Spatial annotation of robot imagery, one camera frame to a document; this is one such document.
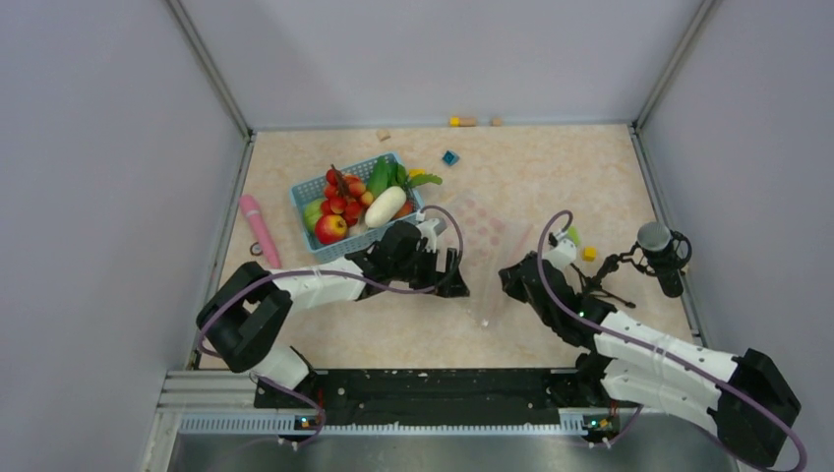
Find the clear pink-dotted zip bag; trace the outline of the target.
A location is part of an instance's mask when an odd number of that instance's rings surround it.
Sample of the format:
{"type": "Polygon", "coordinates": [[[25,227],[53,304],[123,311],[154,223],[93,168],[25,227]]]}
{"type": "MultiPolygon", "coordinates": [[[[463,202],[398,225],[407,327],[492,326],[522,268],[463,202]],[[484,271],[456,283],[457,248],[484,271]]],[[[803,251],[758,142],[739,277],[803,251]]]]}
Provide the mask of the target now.
{"type": "Polygon", "coordinates": [[[471,191],[452,198],[447,210],[463,236],[460,270],[470,291],[466,311],[481,328],[495,326],[510,302],[499,271],[523,257],[531,225],[506,216],[471,191]]]}

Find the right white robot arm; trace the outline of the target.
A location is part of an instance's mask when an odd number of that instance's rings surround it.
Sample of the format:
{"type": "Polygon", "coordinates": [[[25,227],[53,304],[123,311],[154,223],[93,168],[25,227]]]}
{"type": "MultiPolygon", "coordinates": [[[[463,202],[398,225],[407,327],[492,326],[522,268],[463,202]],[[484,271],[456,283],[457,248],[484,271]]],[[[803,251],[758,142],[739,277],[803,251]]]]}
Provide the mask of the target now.
{"type": "Polygon", "coordinates": [[[530,253],[499,272],[505,294],[529,305],[566,343],[588,350],[592,368],[576,379],[590,405],[638,403],[709,433],[736,459],[767,470],[786,443],[807,452],[793,429],[801,403],[774,361],[698,346],[643,324],[614,305],[579,295],[563,273],[530,253]]]}

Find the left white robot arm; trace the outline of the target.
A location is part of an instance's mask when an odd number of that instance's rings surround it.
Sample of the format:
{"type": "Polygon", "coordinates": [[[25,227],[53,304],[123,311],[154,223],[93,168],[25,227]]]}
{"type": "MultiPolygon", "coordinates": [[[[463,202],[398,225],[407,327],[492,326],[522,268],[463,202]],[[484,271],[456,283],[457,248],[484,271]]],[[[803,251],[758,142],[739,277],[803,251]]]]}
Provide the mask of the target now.
{"type": "Polygon", "coordinates": [[[303,406],[314,397],[316,382],[301,354],[276,345],[285,321],[323,305],[396,292],[399,282],[405,283],[405,294],[469,296],[458,268],[459,250],[447,249],[445,267],[437,267],[441,226],[437,218],[419,224],[397,221],[368,248],[301,269],[266,270],[245,263],[204,305],[196,325],[230,371],[277,384],[287,403],[303,406]]]}

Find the red cherry bunch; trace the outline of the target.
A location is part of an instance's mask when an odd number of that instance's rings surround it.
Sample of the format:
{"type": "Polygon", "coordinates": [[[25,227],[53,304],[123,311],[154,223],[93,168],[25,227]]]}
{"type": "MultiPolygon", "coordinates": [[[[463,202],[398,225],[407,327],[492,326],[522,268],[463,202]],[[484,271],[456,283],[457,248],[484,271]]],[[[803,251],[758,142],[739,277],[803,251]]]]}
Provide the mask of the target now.
{"type": "Polygon", "coordinates": [[[374,195],[357,175],[342,172],[333,165],[325,179],[325,199],[319,204],[322,216],[340,216],[349,227],[355,226],[374,202],[374,195]]]}

